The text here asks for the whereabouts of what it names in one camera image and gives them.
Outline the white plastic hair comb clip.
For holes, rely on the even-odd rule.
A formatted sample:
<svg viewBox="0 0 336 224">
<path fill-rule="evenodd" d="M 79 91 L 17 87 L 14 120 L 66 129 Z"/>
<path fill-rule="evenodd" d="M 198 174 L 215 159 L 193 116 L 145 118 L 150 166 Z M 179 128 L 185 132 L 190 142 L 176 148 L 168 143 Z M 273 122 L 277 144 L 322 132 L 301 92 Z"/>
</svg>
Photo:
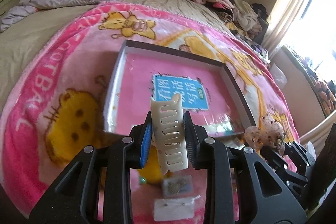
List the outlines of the white plastic hair comb clip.
<svg viewBox="0 0 336 224">
<path fill-rule="evenodd" d="M 182 96 L 174 94 L 169 101 L 151 100 L 154 144 L 162 175 L 189 167 L 183 127 Z"/>
</svg>

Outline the beige bed sheet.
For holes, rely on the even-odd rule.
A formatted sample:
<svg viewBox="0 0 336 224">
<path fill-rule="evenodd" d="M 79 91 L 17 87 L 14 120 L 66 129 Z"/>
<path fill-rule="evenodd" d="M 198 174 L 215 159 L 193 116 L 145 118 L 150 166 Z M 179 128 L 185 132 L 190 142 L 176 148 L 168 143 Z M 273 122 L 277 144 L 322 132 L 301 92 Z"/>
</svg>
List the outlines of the beige bed sheet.
<svg viewBox="0 0 336 224">
<path fill-rule="evenodd" d="M 214 12 L 191 0 L 124 1 L 164 10 L 231 33 Z M 86 5 L 36 12 L 1 33 L 1 109 L 26 66 L 52 36 L 92 8 L 93 5 Z"/>
</svg>

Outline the pile of clothes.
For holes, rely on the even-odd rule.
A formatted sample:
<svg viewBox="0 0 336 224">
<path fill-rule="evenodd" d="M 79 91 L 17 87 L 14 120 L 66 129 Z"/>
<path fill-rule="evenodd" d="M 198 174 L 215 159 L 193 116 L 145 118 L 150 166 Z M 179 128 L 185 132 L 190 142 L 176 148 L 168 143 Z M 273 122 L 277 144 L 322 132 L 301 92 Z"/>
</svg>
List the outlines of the pile of clothes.
<svg viewBox="0 0 336 224">
<path fill-rule="evenodd" d="M 243 0 L 207 0 L 206 6 L 231 32 L 261 44 L 268 29 L 268 12 L 264 5 Z"/>
</svg>

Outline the shallow cardboard box tray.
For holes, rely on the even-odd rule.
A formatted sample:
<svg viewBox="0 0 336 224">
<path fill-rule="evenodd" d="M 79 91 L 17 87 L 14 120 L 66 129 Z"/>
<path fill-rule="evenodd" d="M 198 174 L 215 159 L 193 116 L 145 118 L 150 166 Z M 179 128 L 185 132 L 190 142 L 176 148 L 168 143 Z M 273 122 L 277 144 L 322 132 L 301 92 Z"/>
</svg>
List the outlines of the shallow cardboard box tray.
<svg viewBox="0 0 336 224">
<path fill-rule="evenodd" d="M 242 133 L 255 118 L 231 69 L 220 61 L 172 48 L 126 40 L 111 75 L 104 130 L 127 135 L 144 122 L 150 101 L 181 95 L 183 110 L 211 136 Z"/>
</svg>

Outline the pink cartoon football blanket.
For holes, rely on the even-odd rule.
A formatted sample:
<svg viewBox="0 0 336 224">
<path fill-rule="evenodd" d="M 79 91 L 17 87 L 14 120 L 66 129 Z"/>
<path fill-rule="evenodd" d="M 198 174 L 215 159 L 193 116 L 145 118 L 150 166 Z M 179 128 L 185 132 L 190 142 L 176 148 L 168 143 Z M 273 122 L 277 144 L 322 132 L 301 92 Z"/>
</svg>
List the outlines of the pink cartoon football blanket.
<svg viewBox="0 0 336 224">
<path fill-rule="evenodd" d="M 1 109 L 1 185 L 23 215 L 29 215 L 85 145 L 104 144 L 104 99 L 125 40 L 223 62 L 257 126 L 270 113 L 283 126 L 286 141 L 299 139 L 284 94 L 267 66 L 231 33 L 146 5 L 104 3 L 52 36 Z"/>
</svg>

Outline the white earring card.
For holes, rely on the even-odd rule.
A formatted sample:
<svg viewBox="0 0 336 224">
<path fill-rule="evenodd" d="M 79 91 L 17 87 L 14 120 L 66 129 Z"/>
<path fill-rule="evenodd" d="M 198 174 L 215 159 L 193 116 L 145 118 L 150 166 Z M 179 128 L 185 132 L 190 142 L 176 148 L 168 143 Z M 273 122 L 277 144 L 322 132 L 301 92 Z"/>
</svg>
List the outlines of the white earring card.
<svg viewBox="0 0 336 224">
<path fill-rule="evenodd" d="M 195 201 L 201 196 L 162 198 L 154 202 L 153 218 L 156 222 L 179 221 L 195 216 Z"/>
</svg>

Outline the bobby pins packet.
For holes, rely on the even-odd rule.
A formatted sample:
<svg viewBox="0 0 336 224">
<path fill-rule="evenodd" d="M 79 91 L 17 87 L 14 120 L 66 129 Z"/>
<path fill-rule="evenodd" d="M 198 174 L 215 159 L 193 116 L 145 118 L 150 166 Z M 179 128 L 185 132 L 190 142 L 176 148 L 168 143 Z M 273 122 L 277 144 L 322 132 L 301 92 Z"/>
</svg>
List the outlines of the bobby pins packet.
<svg viewBox="0 0 336 224">
<path fill-rule="evenodd" d="M 193 192 L 191 175 L 165 178 L 162 181 L 162 194 L 165 198 L 185 196 Z"/>
</svg>

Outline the window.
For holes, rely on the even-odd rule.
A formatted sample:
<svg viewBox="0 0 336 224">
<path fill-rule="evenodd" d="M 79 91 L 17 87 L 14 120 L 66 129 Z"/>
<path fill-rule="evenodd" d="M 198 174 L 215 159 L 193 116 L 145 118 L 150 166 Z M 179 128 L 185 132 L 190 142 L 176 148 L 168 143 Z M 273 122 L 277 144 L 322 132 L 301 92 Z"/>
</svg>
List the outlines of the window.
<svg viewBox="0 0 336 224">
<path fill-rule="evenodd" d="M 335 81 L 335 0 L 308 0 L 285 43 L 320 79 Z"/>
</svg>

